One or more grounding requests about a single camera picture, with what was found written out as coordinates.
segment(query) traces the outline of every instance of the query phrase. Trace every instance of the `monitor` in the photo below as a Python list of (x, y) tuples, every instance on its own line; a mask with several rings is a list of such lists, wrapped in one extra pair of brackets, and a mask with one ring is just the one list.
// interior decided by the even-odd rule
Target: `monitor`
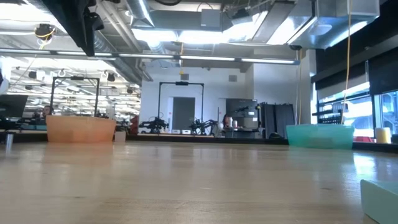
[(0, 95), (0, 116), (21, 118), (27, 97), (26, 95)]

